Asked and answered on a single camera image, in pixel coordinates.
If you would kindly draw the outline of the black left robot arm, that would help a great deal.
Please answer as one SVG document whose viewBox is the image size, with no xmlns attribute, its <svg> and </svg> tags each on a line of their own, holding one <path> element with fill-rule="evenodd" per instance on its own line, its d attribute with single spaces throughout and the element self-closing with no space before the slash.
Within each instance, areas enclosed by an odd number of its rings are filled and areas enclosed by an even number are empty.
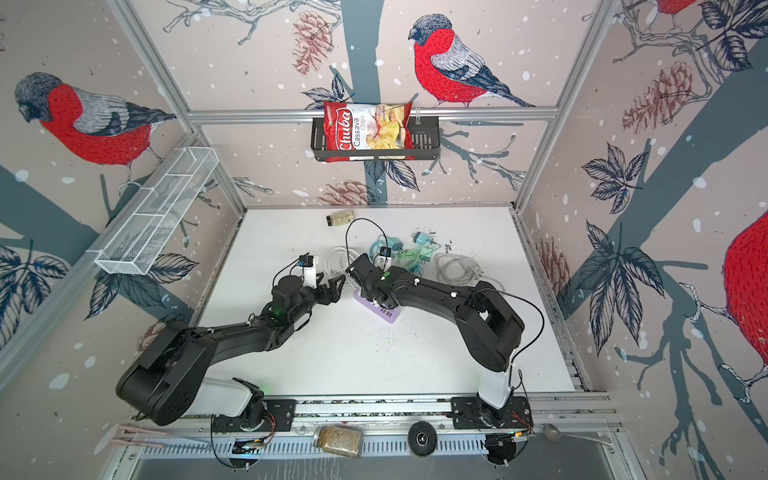
<svg viewBox="0 0 768 480">
<path fill-rule="evenodd" d="M 345 282 L 344 274 L 326 279 L 320 273 L 307 285 L 302 276 L 288 274 L 273 280 L 271 301 L 243 322 L 218 327 L 170 322 L 120 378 L 116 395 L 141 418 L 169 425 L 198 403 L 211 366 L 281 347 L 315 306 L 340 300 Z"/>
</svg>

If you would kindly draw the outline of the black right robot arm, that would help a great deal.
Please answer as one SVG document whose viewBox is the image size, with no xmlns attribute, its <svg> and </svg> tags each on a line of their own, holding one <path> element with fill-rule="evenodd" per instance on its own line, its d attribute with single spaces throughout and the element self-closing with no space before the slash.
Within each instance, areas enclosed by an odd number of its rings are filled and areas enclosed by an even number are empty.
<svg viewBox="0 0 768 480">
<path fill-rule="evenodd" d="M 401 267 L 386 270 L 363 254 L 345 272 L 367 301 L 382 307 L 408 307 L 455 324 L 470 356 L 485 369 L 474 405 L 481 422 L 502 424 L 513 388 L 510 369 L 525 324 L 502 292 L 486 281 L 455 286 L 417 276 Z"/>
</svg>

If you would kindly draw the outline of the purple power strip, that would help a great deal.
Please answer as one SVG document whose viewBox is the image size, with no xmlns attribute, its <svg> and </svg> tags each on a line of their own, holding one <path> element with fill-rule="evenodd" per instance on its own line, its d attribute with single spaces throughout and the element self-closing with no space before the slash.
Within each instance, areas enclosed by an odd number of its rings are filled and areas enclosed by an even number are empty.
<svg viewBox="0 0 768 480">
<path fill-rule="evenodd" d="M 353 291 L 353 295 L 355 300 L 363 305 L 365 308 L 370 310 L 372 313 L 374 313 L 376 316 L 378 316 L 380 319 L 384 320 L 385 322 L 389 324 L 394 324 L 395 321 L 398 319 L 398 317 L 401 314 L 401 308 L 400 307 L 394 307 L 394 308 L 387 308 L 384 306 L 379 305 L 376 302 L 370 302 L 362 297 L 361 290 L 355 289 Z"/>
</svg>

